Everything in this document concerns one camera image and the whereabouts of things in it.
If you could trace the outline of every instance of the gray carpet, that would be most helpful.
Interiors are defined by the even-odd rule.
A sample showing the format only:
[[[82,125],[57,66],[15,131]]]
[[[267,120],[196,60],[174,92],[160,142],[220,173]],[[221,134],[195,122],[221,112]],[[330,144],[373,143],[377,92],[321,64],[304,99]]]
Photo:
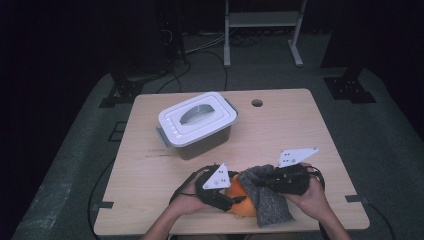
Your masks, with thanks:
[[[287,46],[289,35],[251,38],[249,47],[233,47],[231,68],[226,69],[212,53],[222,58],[222,45],[187,57],[189,71],[179,78],[183,92],[307,88],[312,92],[334,143],[361,197],[368,198],[387,217],[397,239],[424,236],[424,143],[388,95],[382,81],[364,70],[359,81],[377,103],[352,104],[334,100],[323,78],[339,76],[344,69],[321,69],[329,35],[301,34],[299,52],[304,61],[297,68]],[[188,36],[186,50],[211,41]],[[175,63],[175,74],[188,69]],[[143,94],[156,93],[171,74],[149,82]],[[87,207],[90,194],[99,203],[107,184],[119,142],[108,141],[115,124],[126,121],[131,104],[99,108],[113,85],[110,75],[99,80],[87,98],[51,169],[41,185],[13,239],[95,239],[89,227]],[[180,91],[176,81],[161,93]],[[116,133],[113,139],[119,139]],[[96,181],[99,184],[92,192]],[[365,206],[370,218],[366,230],[351,231],[354,239],[391,239],[380,215]],[[96,212],[91,211],[91,222]],[[138,239],[139,236],[101,239]],[[322,239],[319,232],[301,233],[301,239]]]

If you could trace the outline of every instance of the black device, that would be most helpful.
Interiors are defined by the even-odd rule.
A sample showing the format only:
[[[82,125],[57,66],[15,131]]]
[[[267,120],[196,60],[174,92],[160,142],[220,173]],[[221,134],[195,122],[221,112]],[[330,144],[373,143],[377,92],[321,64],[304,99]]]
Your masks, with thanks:
[[[254,184],[257,187],[269,187],[277,193],[303,195],[309,188],[311,175],[316,176],[325,189],[325,181],[321,172],[315,167],[305,167],[299,163],[283,168],[277,167],[266,177],[255,181]]]

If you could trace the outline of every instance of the motion capture marker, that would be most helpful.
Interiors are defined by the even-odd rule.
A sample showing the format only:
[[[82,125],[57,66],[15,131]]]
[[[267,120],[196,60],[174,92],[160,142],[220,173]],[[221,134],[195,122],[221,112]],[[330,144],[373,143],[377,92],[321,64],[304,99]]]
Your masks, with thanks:
[[[203,189],[219,189],[231,186],[230,177],[228,176],[227,164],[223,163],[212,174],[212,176],[203,184]]]
[[[318,147],[282,150],[280,160],[278,161],[278,167],[283,168],[298,164],[314,155],[318,150]]]

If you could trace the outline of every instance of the wooden table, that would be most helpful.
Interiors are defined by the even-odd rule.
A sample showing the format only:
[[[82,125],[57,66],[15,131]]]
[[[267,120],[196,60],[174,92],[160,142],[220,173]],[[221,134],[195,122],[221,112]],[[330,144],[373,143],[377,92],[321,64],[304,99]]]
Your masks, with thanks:
[[[321,170],[330,205],[347,229],[365,229],[369,219],[359,202],[348,203],[345,196],[356,195],[327,127],[306,89],[222,92],[238,110],[230,139],[191,160],[182,160],[174,148],[159,139],[160,111],[201,93],[140,95],[119,148],[103,198],[112,208],[101,208],[95,223],[98,235],[143,234],[153,224],[169,198],[194,171],[213,163],[228,164],[242,171],[265,164],[277,165],[282,149],[320,150],[307,162]],[[259,99],[263,106],[255,107]],[[318,230],[318,223],[289,202],[295,221],[260,229],[256,218],[239,219],[218,209],[206,209],[181,217],[171,234],[260,233]]]

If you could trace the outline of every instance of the metal shelf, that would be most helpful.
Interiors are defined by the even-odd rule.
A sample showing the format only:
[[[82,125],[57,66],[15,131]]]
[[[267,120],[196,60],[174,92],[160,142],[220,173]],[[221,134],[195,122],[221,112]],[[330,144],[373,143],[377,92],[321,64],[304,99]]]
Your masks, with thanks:
[[[229,14],[229,27],[296,26],[299,12],[243,12]]]

